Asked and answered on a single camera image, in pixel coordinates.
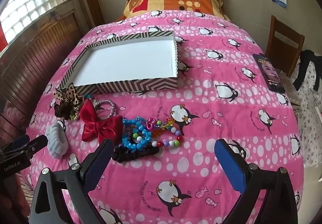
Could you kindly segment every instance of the wooden door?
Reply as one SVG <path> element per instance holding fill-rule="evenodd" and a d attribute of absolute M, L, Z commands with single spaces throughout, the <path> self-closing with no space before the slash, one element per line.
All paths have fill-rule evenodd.
<path fill-rule="evenodd" d="M 40 16 L 0 55 L 0 137 L 8 143 L 29 125 L 49 80 L 89 30 L 79 0 Z"/>

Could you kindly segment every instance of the blue gripper pad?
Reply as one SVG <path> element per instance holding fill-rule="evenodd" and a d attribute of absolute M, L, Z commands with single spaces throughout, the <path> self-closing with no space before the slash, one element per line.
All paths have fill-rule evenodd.
<path fill-rule="evenodd" d="M 234 153 L 223 139 L 216 141 L 215 155 L 234 190 L 243 194 L 246 189 L 246 176 L 243 169 L 238 165 L 236 156 L 240 155 Z"/>
<path fill-rule="evenodd" d="M 105 139 L 94 153 L 86 156 L 82 162 L 80 177 L 83 179 L 84 191 L 88 193 L 96 188 L 114 151 L 113 142 Z"/>

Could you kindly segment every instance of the metal screw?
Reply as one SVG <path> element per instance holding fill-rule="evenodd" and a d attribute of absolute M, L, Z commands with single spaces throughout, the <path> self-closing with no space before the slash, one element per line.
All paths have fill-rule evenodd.
<path fill-rule="evenodd" d="M 44 168 L 41 171 L 42 174 L 47 174 L 48 172 L 49 172 L 49 169 L 48 168 Z"/>
<path fill-rule="evenodd" d="M 251 169 L 251 170 L 257 170 L 258 169 L 258 166 L 255 164 L 255 163 L 251 163 L 251 164 L 249 164 L 249 168 Z"/>
<path fill-rule="evenodd" d="M 79 164 L 78 163 L 74 163 L 72 166 L 71 166 L 71 169 L 72 170 L 76 170 L 79 168 Z"/>
<path fill-rule="evenodd" d="M 284 167 L 281 167 L 281 168 L 280 168 L 280 171 L 281 171 L 282 173 L 287 173 L 287 169 L 285 169 Z"/>

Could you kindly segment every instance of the smartphone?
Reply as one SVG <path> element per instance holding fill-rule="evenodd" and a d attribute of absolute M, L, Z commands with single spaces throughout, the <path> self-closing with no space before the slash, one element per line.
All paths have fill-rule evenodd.
<path fill-rule="evenodd" d="M 262 54 L 253 54 L 253 57 L 266 81 L 268 89 L 278 93 L 285 93 L 285 88 L 269 59 Z"/>

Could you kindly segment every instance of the black scrunchie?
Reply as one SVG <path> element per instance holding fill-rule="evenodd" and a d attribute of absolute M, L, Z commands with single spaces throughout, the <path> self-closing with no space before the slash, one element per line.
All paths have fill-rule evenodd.
<path fill-rule="evenodd" d="M 145 150 L 142 150 L 142 151 L 136 150 L 135 152 L 131 152 L 128 148 L 124 146 L 120 146 L 118 148 L 115 148 L 115 151 L 113 152 L 113 155 L 112 155 L 112 159 L 117 161 L 118 163 L 122 163 L 123 161 L 133 161 L 149 155 L 154 155 L 154 154 L 157 154 L 158 152 L 159 152 L 159 147 L 153 147 L 151 143 L 148 143 Z"/>

